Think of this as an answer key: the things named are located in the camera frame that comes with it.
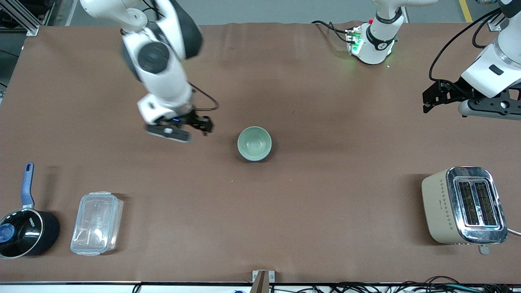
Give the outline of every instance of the blue pot handle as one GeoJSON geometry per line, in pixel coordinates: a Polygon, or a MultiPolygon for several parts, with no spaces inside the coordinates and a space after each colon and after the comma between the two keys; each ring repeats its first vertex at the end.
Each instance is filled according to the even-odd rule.
{"type": "Polygon", "coordinates": [[[32,185],[32,174],[34,171],[34,164],[29,162],[26,164],[26,168],[23,170],[23,181],[22,181],[22,208],[34,207],[34,200],[31,195],[32,185]]]}

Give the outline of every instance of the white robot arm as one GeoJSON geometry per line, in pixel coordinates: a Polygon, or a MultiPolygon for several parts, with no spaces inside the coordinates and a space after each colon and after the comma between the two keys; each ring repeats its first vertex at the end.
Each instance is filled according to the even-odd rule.
{"type": "Polygon", "coordinates": [[[140,0],[81,0],[85,11],[95,18],[108,19],[122,28],[122,56],[148,94],[138,101],[153,135],[188,142],[191,134],[182,129],[190,125],[204,135],[212,132],[208,116],[198,117],[192,103],[192,87],[181,61],[199,53],[203,37],[193,19],[175,0],[152,0],[159,15],[149,22],[132,6],[140,0]]]}
{"type": "Polygon", "coordinates": [[[423,93],[424,113],[440,104],[461,102],[458,110],[464,117],[521,120],[521,0],[498,3],[508,26],[457,82],[438,80],[423,93]],[[511,99],[509,90],[516,90],[518,96],[511,99]]]}
{"type": "Polygon", "coordinates": [[[401,7],[422,7],[438,0],[372,0],[376,17],[369,23],[353,28],[348,34],[348,51],[367,64],[378,64],[391,54],[396,33],[403,24],[401,7]]]}

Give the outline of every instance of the black pot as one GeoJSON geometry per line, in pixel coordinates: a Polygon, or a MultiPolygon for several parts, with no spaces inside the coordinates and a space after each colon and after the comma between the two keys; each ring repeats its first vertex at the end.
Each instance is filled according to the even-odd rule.
{"type": "Polygon", "coordinates": [[[31,195],[33,163],[27,163],[22,182],[22,208],[0,220],[0,258],[15,259],[39,255],[49,249],[60,232],[58,219],[51,213],[33,209],[31,195]]]}

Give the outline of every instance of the brown table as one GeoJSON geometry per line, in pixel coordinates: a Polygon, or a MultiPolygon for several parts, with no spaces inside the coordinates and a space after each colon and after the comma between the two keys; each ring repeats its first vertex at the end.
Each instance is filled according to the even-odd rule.
{"type": "MultiPolygon", "coordinates": [[[[0,212],[20,207],[34,161],[36,208],[59,217],[61,236],[45,256],[0,261],[0,280],[242,281],[268,268],[283,282],[521,283],[521,239],[484,257],[437,244],[425,221],[421,181],[468,164],[491,171],[509,227],[521,228],[520,122],[462,118],[456,104],[421,110],[431,61],[464,25],[404,25],[377,66],[315,25],[203,27],[185,69],[221,109],[215,132],[191,144],[143,131],[145,90],[120,58],[118,28],[42,28],[0,107],[0,212]],[[262,163],[237,151],[251,125],[274,140],[262,163]],[[117,250],[75,255],[80,198],[102,190],[125,201],[117,250]]],[[[464,35],[435,77],[456,80],[477,54],[464,35]]]]}

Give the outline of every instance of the toaster slot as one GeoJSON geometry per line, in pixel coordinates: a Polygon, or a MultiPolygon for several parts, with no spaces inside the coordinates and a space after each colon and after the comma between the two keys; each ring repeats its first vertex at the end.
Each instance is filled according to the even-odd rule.
{"type": "Polygon", "coordinates": [[[495,212],[495,205],[492,205],[492,197],[488,184],[483,181],[477,181],[474,183],[476,192],[478,194],[479,206],[481,207],[481,214],[483,216],[483,223],[486,226],[497,226],[498,220],[496,219],[497,213],[495,212]]]}
{"type": "Polygon", "coordinates": [[[476,202],[472,195],[472,188],[470,182],[460,181],[458,182],[460,188],[461,199],[463,202],[463,211],[465,212],[465,223],[468,226],[479,225],[478,213],[476,211],[476,202]]]}

